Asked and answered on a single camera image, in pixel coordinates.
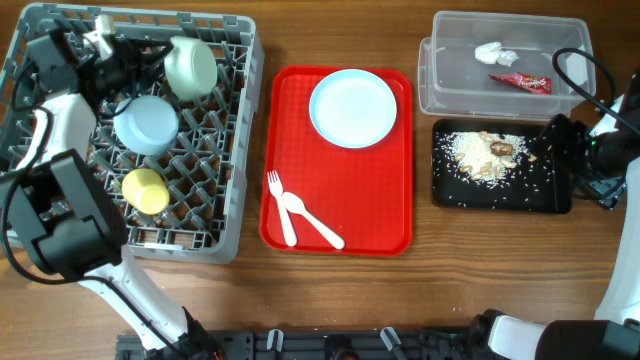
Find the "white plastic fork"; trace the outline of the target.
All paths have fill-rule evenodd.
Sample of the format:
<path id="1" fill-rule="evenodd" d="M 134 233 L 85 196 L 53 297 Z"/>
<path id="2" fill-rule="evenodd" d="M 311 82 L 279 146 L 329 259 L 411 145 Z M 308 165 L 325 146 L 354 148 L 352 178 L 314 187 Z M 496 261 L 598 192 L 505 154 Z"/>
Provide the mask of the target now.
<path id="1" fill-rule="evenodd" d="M 267 181 L 268 181 L 269 191 L 276 201 L 285 244 L 288 247 L 294 247 L 297 245 L 297 237 L 295 234 L 293 224 L 289 217 L 288 211 L 282 199 L 282 195 L 284 194 L 284 188 L 276 170 L 267 172 Z"/>

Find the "yellow plastic cup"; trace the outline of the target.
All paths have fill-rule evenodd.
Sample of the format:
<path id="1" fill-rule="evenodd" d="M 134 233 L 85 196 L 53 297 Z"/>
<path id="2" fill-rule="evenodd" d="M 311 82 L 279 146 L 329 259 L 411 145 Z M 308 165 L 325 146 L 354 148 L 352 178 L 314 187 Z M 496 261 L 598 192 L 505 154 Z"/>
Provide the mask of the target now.
<path id="1" fill-rule="evenodd" d="M 147 168 L 129 172 L 121 183 L 121 192 L 129 204 L 147 215 L 161 213 L 170 201 L 162 178 L 154 170 Z"/>

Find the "light blue plate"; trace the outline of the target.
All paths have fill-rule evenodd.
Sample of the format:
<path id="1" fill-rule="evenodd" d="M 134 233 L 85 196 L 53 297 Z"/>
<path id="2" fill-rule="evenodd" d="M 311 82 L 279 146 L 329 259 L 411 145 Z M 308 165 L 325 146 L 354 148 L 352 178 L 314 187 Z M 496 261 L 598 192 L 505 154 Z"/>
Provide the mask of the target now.
<path id="1" fill-rule="evenodd" d="M 316 132 L 329 143 L 362 149 L 382 141 L 392 130 L 398 105 L 390 86 L 365 70 L 344 69 L 324 77 L 308 106 Z"/>

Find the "red snack wrapper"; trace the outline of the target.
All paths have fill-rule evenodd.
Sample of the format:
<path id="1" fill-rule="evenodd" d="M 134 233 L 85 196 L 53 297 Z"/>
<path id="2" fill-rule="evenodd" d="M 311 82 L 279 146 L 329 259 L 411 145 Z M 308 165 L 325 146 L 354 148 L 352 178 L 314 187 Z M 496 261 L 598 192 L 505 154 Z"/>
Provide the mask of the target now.
<path id="1" fill-rule="evenodd" d="M 550 77 L 533 76 L 520 72 L 505 75 L 489 74 L 488 77 L 491 80 L 526 90 L 532 94 L 552 94 L 552 79 Z"/>

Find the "light blue bowl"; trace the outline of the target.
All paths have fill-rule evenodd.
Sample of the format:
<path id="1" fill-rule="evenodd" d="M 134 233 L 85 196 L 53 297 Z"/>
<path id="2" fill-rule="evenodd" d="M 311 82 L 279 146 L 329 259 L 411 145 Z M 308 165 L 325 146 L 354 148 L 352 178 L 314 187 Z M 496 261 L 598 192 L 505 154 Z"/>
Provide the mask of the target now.
<path id="1" fill-rule="evenodd" d="M 177 136 L 179 120 L 173 107 L 157 96 L 127 99 L 116 108 L 114 129 L 120 142 L 142 155 L 166 152 Z"/>

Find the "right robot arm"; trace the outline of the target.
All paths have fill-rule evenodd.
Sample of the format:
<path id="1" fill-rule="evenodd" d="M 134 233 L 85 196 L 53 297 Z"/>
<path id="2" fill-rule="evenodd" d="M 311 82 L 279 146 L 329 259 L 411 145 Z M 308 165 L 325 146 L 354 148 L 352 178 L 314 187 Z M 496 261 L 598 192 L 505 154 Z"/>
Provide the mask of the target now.
<path id="1" fill-rule="evenodd" d="M 602 141 L 604 163 L 627 168 L 622 215 L 479 222 L 471 238 L 498 242 L 501 274 L 542 285 L 492 289 L 506 307 L 477 315 L 465 350 L 504 359 L 636 359 L 639 356 L 639 141 Z"/>

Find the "white plastic spoon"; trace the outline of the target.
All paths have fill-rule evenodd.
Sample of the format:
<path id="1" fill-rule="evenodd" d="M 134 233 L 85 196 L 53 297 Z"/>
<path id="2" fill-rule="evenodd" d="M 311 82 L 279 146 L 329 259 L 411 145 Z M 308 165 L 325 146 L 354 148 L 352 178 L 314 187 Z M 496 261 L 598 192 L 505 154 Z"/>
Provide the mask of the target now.
<path id="1" fill-rule="evenodd" d="M 312 215 L 300 197 L 291 192 L 284 192 L 282 199 L 288 211 L 304 217 L 335 249 L 342 250 L 345 247 L 345 241 L 327 225 Z"/>

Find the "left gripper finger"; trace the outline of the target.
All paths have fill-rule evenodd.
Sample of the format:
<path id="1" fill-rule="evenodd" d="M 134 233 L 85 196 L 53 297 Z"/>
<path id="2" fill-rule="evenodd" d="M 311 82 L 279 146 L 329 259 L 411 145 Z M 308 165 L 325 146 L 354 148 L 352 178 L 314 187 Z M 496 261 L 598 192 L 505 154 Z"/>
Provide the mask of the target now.
<path id="1" fill-rule="evenodd" d="M 165 74 L 162 60 L 152 63 L 141 62 L 136 70 L 137 80 L 161 80 Z"/>
<path id="2" fill-rule="evenodd" d="M 170 52 L 173 44 L 169 40 L 133 39 L 132 47 L 141 53 Z"/>

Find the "white napkin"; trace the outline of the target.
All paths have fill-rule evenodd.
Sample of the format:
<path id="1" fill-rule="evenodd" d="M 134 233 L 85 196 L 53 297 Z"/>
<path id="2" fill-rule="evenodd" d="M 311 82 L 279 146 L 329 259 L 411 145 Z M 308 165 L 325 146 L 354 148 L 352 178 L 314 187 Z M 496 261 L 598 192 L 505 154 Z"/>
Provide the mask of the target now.
<path id="1" fill-rule="evenodd" d="M 510 67 L 519 56 L 515 51 L 504 50 L 500 42 L 480 45 L 474 50 L 475 59 L 486 65 L 502 65 Z"/>

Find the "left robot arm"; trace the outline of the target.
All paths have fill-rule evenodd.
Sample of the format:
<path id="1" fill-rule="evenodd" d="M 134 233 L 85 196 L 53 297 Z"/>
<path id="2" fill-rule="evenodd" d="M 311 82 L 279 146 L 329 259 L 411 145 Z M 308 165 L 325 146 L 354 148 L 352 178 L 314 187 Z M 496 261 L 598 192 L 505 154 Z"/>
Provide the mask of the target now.
<path id="1" fill-rule="evenodd" d="M 36 127 L 17 167 L 1 178 L 1 228 L 14 231 L 45 285 L 77 283 L 105 300 L 138 334 L 151 359 L 220 359 L 224 353 L 189 312 L 145 273 L 128 247 L 120 209 L 90 170 L 89 140 L 111 119 L 141 155 L 166 152 L 178 133 L 175 109 L 148 94 L 166 82 L 181 100 L 209 94 L 216 62 L 199 40 L 120 39 L 96 29 L 48 31 L 27 43 L 11 103 Z"/>

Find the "green bowl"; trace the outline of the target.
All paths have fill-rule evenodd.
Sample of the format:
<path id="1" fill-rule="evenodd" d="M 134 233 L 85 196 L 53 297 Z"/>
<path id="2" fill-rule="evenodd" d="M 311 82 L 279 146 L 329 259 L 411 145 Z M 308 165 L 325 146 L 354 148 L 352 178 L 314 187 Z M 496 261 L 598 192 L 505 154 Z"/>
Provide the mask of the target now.
<path id="1" fill-rule="evenodd" d="M 217 84 L 217 63 L 211 48 L 202 40 L 174 36 L 172 49 L 164 58 L 164 70 L 173 93 L 181 101 L 209 95 Z"/>

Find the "rice and food scraps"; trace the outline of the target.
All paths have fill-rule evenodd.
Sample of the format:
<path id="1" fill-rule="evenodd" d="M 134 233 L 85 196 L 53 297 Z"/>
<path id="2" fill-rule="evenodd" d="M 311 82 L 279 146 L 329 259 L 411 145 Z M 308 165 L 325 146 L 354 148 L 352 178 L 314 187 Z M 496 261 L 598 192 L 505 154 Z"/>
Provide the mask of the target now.
<path id="1" fill-rule="evenodd" d="M 431 165 L 433 196 L 444 206 L 549 211 L 556 171 L 530 152 L 530 137 L 487 131 L 438 131 Z"/>

